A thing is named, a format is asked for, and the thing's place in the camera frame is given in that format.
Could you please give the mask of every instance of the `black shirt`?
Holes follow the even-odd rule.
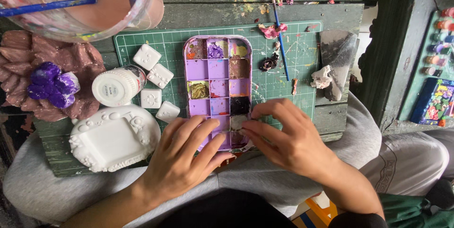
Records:
[[[186,204],[164,219],[158,227],[276,227],[295,228],[286,216],[257,194],[238,190],[223,190]],[[361,227],[387,228],[377,214],[343,213],[336,216],[328,228]]]

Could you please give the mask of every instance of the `finger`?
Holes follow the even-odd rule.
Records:
[[[200,174],[200,179],[198,183],[201,183],[203,180],[205,180],[210,173],[213,172],[217,167],[223,163],[223,161],[234,158],[235,156],[231,153],[224,152],[224,153],[217,153],[211,160],[207,163],[205,168],[203,169],[202,173]]]
[[[259,103],[255,105],[251,117],[257,119],[262,115],[272,115],[274,119],[277,119],[282,123],[283,126],[290,128],[294,131],[297,130],[298,120],[295,118],[294,112],[286,108],[282,103],[277,101],[270,101],[266,103]]]
[[[172,143],[173,134],[185,123],[188,119],[185,118],[176,118],[174,121],[169,123],[162,132],[161,140],[159,141],[159,145],[157,149],[159,151],[165,151]]]
[[[181,154],[193,156],[200,144],[216,127],[219,126],[219,124],[219,119],[207,119],[203,122],[191,133],[191,136],[181,150]]]
[[[294,111],[293,114],[296,115],[296,117],[301,118],[302,119],[301,121],[303,121],[304,119],[310,119],[308,115],[306,115],[300,108],[298,108],[295,104],[293,104],[293,102],[291,102],[287,98],[270,99],[267,102],[270,102],[270,103],[279,102],[279,103],[281,103],[287,109],[293,110]]]
[[[204,120],[206,120],[204,115],[194,115],[189,119],[189,121],[180,126],[180,128],[173,134],[172,143],[168,147],[168,151],[171,156],[175,156],[178,152],[180,152],[186,140],[191,136],[191,133]]]
[[[210,142],[208,142],[200,153],[196,156],[196,158],[192,161],[191,166],[194,169],[204,169],[216,152],[219,150],[219,147],[226,139],[225,133],[219,133]]]
[[[262,135],[276,145],[281,142],[288,142],[289,135],[282,132],[271,125],[264,124],[259,121],[249,120],[244,121],[242,124],[243,128],[255,132],[257,135]]]
[[[282,165],[281,154],[276,146],[264,141],[260,135],[248,129],[242,129],[243,133],[246,134],[254,143],[254,145],[263,152],[263,154],[273,163]]]

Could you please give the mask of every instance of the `hand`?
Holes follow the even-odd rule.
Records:
[[[218,126],[218,119],[206,119],[204,115],[171,122],[164,129],[147,170],[135,182],[138,193],[157,206],[189,191],[224,160],[234,157],[231,153],[216,154],[226,138],[219,133],[194,158],[202,141]]]
[[[272,115],[282,123],[282,131],[254,120],[242,124],[244,133],[276,165],[317,181],[338,160],[321,140],[309,116],[289,99],[271,99],[257,104],[251,115],[253,119]]]

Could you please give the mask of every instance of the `white plaster picture frame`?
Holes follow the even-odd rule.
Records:
[[[134,104],[99,109],[73,123],[71,153],[93,172],[114,172],[145,160],[161,139],[156,119]]]

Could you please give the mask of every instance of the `purple paint palette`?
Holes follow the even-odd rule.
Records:
[[[239,130],[251,118],[252,48],[241,35],[197,35],[184,44],[188,117],[205,115],[220,125],[202,142],[226,133],[219,151],[245,151],[249,138]]]

